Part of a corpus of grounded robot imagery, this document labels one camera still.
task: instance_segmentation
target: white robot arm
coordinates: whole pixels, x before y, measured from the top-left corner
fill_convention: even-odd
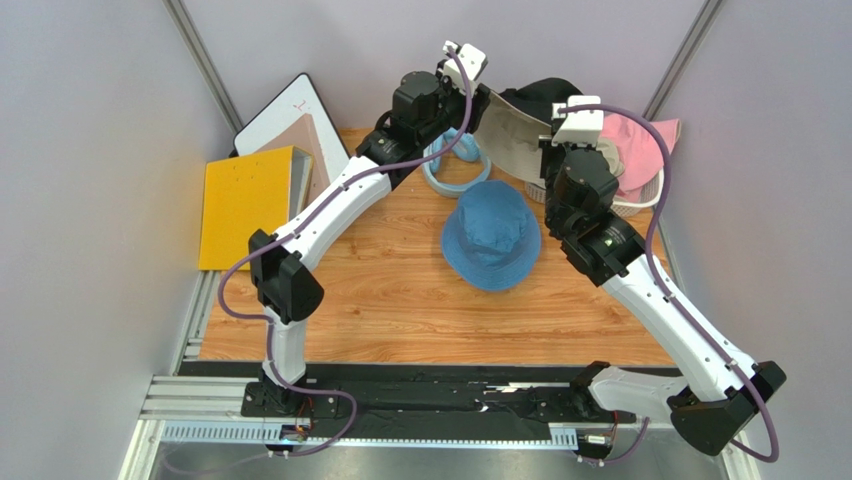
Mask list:
[[[490,91],[478,82],[487,60],[470,45],[459,47],[447,42],[445,48],[471,62],[466,75],[475,92],[468,131],[475,131],[488,106]],[[305,320],[322,299],[322,289],[310,272],[352,222],[387,196],[413,169],[376,172],[355,182],[351,179],[380,166],[419,158],[425,145],[449,127],[458,127],[465,97],[461,74],[454,64],[442,63],[435,74],[406,75],[394,93],[393,109],[365,138],[358,154],[328,190],[273,235],[258,231],[252,237],[250,244],[256,250],[293,233],[310,219],[310,225],[284,242],[280,250],[253,260],[251,265],[259,298],[266,314],[274,319],[272,353],[287,382],[294,383],[305,373]],[[569,104],[578,102],[599,103],[599,99],[569,100]],[[640,374],[595,362],[572,382],[572,388],[586,396],[590,409],[626,411],[655,422],[672,422],[695,448],[718,454],[754,416],[754,402],[730,365],[662,294],[644,255],[642,237],[610,209],[617,180],[603,157],[594,148],[587,148],[597,141],[603,113],[598,110],[566,118],[558,114],[559,106],[564,104],[554,105],[553,135],[540,139],[548,198],[545,223],[551,236],[562,241],[571,264],[625,305],[660,342],[683,375]],[[342,191],[328,200],[335,190]],[[728,355],[753,370],[752,381],[768,399],[784,382],[783,371],[773,362],[757,365],[719,333],[668,277],[664,281]],[[265,363],[267,376],[274,379],[269,368]]]

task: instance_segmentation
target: yellow folder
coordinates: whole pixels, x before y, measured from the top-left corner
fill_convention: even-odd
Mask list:
[[[311,167],[311,156],[293,146],[207,164],[199,270],[231,268],[258,228],[272,233],[298,215]]]

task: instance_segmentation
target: wire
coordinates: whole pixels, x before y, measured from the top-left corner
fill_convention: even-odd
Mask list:
[[[654,252],[653,252],[653,240],[654,233],[657,231],[657,227],[660,223],[660,215],[663,213],[663,207],[666,205],[666,200],[669,196],[669,190],[671,189],[671,152],[669,152],[668,146],[666,146],[666,142],[663,140],[663,137],[660,135],[660,132],[657,131],[656,128],[649,122],[642,118],[642,116],[637,115],[630,110],[614,107],[611,105],[577,105],[574,107],[564,107],[559,109],[559,113],[574,113],[574,112],[582,112],[586,110],[603,110],[605,112],[617,113],[621,116],[627,117],[630,120],[633,120],[639,126],[644,128],[651,137],[654,138],[654,141],[657,142],[657,146],[660,148],[660,153],[663,155],[663,190],[660,193],[660,201],[657,203],[657,208],[654,209],[654,214],[651,216],[651,223],[648,225],[648,233],[645,235],[645,257],[648,260],[648,266],[651,269],[651,275],[653,275],[654,280],[656,280],[657,285],[662,290],[663,295],[669,299],[672,305],[677,308],[677,310],[683,315],[686,321],[701,335],[710,347],[716,351],[716,353],[724,360],[725,364],[730,366],[734,373],[739,377],[740,381],[743,382],[743,385],[748,390],[749,394],[754,399],[754,402],[757,404],[757,408],[760,411],[761,417],[763,417],[763,422],[766,424],[766,433],[769,436],[769,445],[770,445],[770,453],[769,455],[764,455],[762,453],[758,453],[751,448],[743,445],[737,440],[731,440],[731,443],[738,447],[740,450],[745,453],[753,456],[754,458],[767,462],[773,463],[778,461],[778,457],[780,455],[780,448],[778,446],[778,434],[775,431],[775,424],[772,422],[772,417],[769,415],[769,409],[766,407],[766,402],[763,401],[763,397],[760,396],[760,393],[757,391],[757,388],[751,382],[751,378],[746,375],[746,373],[740,368],[737,362],[734,361],[733,357],[728,355],[728,352],[725,351],[724,347],[719,344],[711,335],[698,323],[698,320],[692,315],[692,313],[687,310],[687,308],[680,302],[680,299],[677,296],[672,295],[672,291],[666,285],[666,282],[663,281],[663,276],[660,274],[660,271],[657,269],[657,263],[654,261]]]
[[[353,175],[352,177],[349,178],[349,180],[346,180],[345,182],[343,182],[343,184],[339,188],[332,190],[331,193],[325,199],[323,199],[319,203],[319,205],[317,205],[317,208],[315,208],[307,217],[305,217],[305,220],[301,224],[296,226],[296,228],[293,230],[292,233],[284,235],[283,237],[281,237],[278,240],[270,243],[269,245],[265,245],[265,246],[255,250],[254,252],[250,253],[249,255],[247,255],[246,257],[244,257],[243,259],[241,259],[237,263],[235,263],[234,266],[232,266],[230,269],[228,269],[227,272],[225,272],[225,274],[222,276],[221,282],[219,282],[219,288],[218,288],[218,291],[217,291],[217,298],[219,299],[219,305],[222,307],[222,310],[225,313],[227,313],[228,315],[230,315],[234,318],[238,318],[238,319],[241,319],[241,320],[265,320],[267,322],[268,326],[267,326],[267,329],[266,329],[266,361],[269,362],[269,366],[270,366],[270,370],[272,371],[272,375],[275,377],[275,380],[278,382],[279,385],[281,385],[282,387],[284,387],[288,390],[294,391],[296,393],[301,393],[303,395],[324,395],[324,396],[343,397],[343,398],[349,400],[349,402],[352,404],[352,412],[349,414],[349,419],[346,421],[346,424],[343,426],[342,429],[340,429],[339,432],[337,432],[331,438],[329,438],[325,442],[323,442],[323,443],[321,443],[321,444],[319,444],[315,447],[309,448],[307,450],[300,450],[300,451],[297,451],[297,452],[289,453],[287,455],[289,457],[304,457],[304,456],[311,455],[311,454],[314,454],[314,453],[317,453],[317,452],[321,452],[321,451],[325,450],[326,448],[330,447],[332,444],[334,444],[338,440],[340,440],[340,438],[342,438],[343,435],[345,435],[346,432],[349,431],[349,429],[352,427],[352,424],[355,422],[355,418],[356,418],[357,413],[358,413],[358,402],[355,400],[355,397],[353,397],[349,393],[346,393],[346,392],[343,392],[343,391],[340,391],[340,390],[322,390],[322,389],[313,389],[313,388],[302,388],[302,387],[298,387],[298,386],[293,385],[293,384],[287,382],[286,380],[284,380],[284,378],[281,377],[281,373],[278,371],[278,368],[275,365],[275,359],[273,358],[273,355],[272,355],[272,343],[273,343],[273,338],[274,338],[273,332],[274,332],[274,327],[275,327],[274,320],[272,318],[266,316],[266,315],[240,313],[240,312],[237,312],[237,311],[231,309],[231,307],[228,306],[227,301],[225,301],[225,285],[228,283],[228,280],[231,279],[231,277],[234,275],[234,273],[237,270],[240,269],[240,267],[249,263],[253,259],[263,255],[264,253],[269,252],[274,248],[280,247],[281,245],[290,241],[296,235],[301,233],[304,229],[306,229],[308,227],[308,225],[317,217],[317,215],[319,215],[319,213],[323,209],[325,209],[326,207],[328,207],[329,204],[331,204],[331,202],[340,194],[340,192],[345,191],[346,189],[349,188],[349,186],[351,186],[353,183],[357,182],[358,180],[360,180],[360,179],[362,179],[366,176],[372,175],[374,173],[384,173],[384,172],[388,172],[388,171],[391,171],[391,170],[417,167],[417,166],[419,166],[423,163],[426,163],[426,162],[432,161],[436,158],[439,158],[441,155],[444,155],[444,154],[450,152],[453,149],[453,147],[461,140],[462,136],[464,135],[464,132],[467,131],[467,127],[470,125],[470,117],[471,117],[471,114],[473,112],[473,91],[470,88],[470,80],[468,80],[468,78],[467,78],[467,72],[465,72],[464,65],[459,60],[456,52],[451,49],[451,50],[448,50],[447,53],[449,54],[450,58],[456,63],[456,65],[458,65],[459,72],[461,73],[462,83],[464,84],[465,110],[464,110],[464,117],[462,119],[461,126],[458,129],[458,134],[455,137],[453,137],[453,139],[450,140],[446,145],[444,145],[443,148],[441,148],[440,150],[433,152],[432,154],[427,155],[423,158],[419,158],[419,159],[416,159],[416,160],[409,160],[407,162],[401,162],[401,163],[396,163],[396,164],[391,164],[391,165],[381,165],[381,166],[378,166],[378,167],[375,167],[375,168],[371,168],[369,170],[365,170],[365,171],[358,173],[356,175]],[[172,473],[176,473],[176,474],[179,474],[179,475],[196,475],[196,476],[198,476],[198,475],[208,475],[208,474],[213,474],[213,473],[219,473],[219,472],[234,468],[238,465],[243,465],[245,463],[249,463],[249,462],[252,462],[254,460],[260,460],[262,458],[269,458],[269,455],[266,454],[266,453],[261,454],[261,455],[255,455],[255,456],[252,456],[252,457],[244,458],[242,460],[234,462],[230,465],[226,465],[224,467],[219,467],[219,468],[210,469],[210,470],[200,470],[200,471],[181,470],[179,468],[172,466],[168,462],[168,460],[165,459],[165,458],[163,459],[163,466],[165,466]]]
[[[609,442],[615,446],[615,434],[618,433],[618,412],[612,412],[612,431],[609,432]]]
[[[635,452],[636,449],[639,448],[639,444],[642,443],[642,440],[645,439],[645,434],[648,433],[648,425],[651,423],[651,419],[649,417],[645,417],[645,420],[642,421],[642,428],[639,429],[639,435],[636,437],[636,441],[633,442],[633,445],[630,445],[630,448],[627,449],[626,452],[615,458],[608,458],[606,460],[602,458],[586,458],[577,456],[581,462],[588,463],[589,465],[593,465],[595,467],[603,467],[606,465],[617,465],[619,463],[624,462],[628,458],[630,458]]]

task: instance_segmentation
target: white wall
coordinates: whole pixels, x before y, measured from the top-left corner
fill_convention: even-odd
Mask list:
[[[0,1],[0,478],[115,478],[230,132],[162,2]]]
[[[850,24],[845,0],[727,2],[661,113],[684,119],[664,220],[686,291],[789,377],[767,479],[852,469]]]
[[[185,0],[242,120],[308,72],[338,127],[369,127],[447,39],[489,57],[497,91],[549,76],[642,111],[701,0]]]

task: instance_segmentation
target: wooden table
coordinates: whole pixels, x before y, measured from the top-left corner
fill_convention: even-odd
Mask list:
[[[352,151],[369,130],[343,132]],[[442,181],[474,178],[480,166],[445,160]],[[523,191],[499,169],[492,179]],[[528,199],[542,223],[544,207]],[[314,272],[325,299],[308,320],[309,361],[483,364],[668,365],[672,361],[624,307],[595,288],[542,234],[541,256],[518,286],[478,290],[447,265],[441,229],[456,200],[436,194],[420,171],[371,207],[338,239]],[[650,211],[632,217],[640,232]],[[663,257],[659,239],[654,251]],[[228,304],[260,312],[247,272],[226,288]],[[260,360],[265,324],[228,317],[214,305],[202,359]]]

